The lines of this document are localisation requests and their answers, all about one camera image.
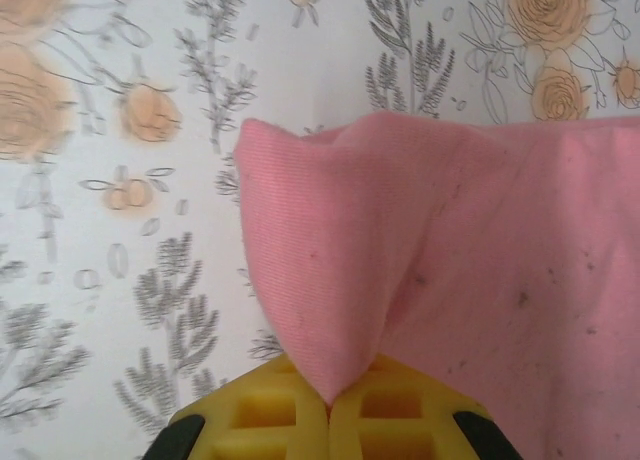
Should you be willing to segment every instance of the rose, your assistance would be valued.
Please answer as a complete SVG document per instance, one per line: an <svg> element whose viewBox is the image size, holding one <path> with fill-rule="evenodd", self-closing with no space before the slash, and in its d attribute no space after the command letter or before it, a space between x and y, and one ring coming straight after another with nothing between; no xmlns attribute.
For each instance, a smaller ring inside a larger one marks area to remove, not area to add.
<svg viewBox="0 0 640 460"><path fill-rule="evenodd" d="M538 120L576 120L583 118L588 111L578 77L550 66L540 71L531 103L533 115Z"/></svg>
<svg viewBox="0 0 640 460"><path fill-rule="evenodd" d="M138 84L123 97L122 124L128 133L145 142L164 142L177 133L182 117L166 92Z"/></svg>
<svg viewBox="0 0 640 460"><path fill-rule="evenodd" d="M618 103L626 108L640 107L640 70L634 70L625 61L616 68L613 81Z"/></svg>
<svg viewBox="0 0 640 460"><path fill-rule="evenodd" d="M508 0L513 27L545 50L573 44L587 25L587 0Z"/></svg>
<svg viewBox="0 0 640 460"><path fill-rule="evenodd" d="M26 48L0 47L0 157L28 159L63 140L64 84Z"/></svg>
<svg viewBox="0 0 640 460"><path fill-rule="evenodd" d="M0 35L18 40L50 25L66 0L0 0Z"/></svg>

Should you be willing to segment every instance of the black rubber edge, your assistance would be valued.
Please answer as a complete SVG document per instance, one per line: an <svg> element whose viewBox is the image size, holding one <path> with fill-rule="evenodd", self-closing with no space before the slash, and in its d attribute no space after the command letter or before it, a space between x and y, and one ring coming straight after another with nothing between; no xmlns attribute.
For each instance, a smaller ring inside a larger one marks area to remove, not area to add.
<svg viewBox="0 0 640 460"><path fill-rule="evenodd" d="M453 419L480 460L524 460L491 420L473 412L456 412Z"/></svg>
<svg viewBox="0 0 640 460"><path fill-rule="evenodd" d="M187 460L204 424L201 415L189 415L163 428L142 460Z"/></svg>

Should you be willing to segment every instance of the pink cloth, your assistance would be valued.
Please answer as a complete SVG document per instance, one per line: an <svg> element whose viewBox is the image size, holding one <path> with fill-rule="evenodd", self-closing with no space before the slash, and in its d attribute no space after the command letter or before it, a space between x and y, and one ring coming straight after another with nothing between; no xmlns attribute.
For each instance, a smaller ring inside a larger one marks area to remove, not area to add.
<svg viewBox="0 0 640 460"><path fill-rule="evenodd" d="M327 402L381 351L526 459L640 458L640 118L250 120L235 158L257 295Z"/></svg>

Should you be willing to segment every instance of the yellow plastic object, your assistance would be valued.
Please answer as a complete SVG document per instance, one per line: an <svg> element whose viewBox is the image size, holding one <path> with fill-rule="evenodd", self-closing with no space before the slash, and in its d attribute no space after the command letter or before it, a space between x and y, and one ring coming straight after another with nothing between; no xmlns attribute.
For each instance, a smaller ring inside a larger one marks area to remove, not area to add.
<svg viewBox="0 0 640 460"><path fill-rule="evenodd" d="M172 426L143 460L521 458L475 400L382 355L330 411L281 355L181 410Z"/></svg>

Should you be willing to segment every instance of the floral wallpaper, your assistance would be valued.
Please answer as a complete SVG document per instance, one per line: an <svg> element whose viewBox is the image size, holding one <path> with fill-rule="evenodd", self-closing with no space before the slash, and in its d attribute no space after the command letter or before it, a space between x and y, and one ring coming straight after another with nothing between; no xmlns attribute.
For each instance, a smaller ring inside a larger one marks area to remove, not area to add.
<svg viewBox="0 0 640 460"><path fill-rule="evenodd" d="M639 14L640 0L0 0L0 456L140 458L173 412L281 351L243 258L244 118L309 134L376 109L634 115Z"/></svg>

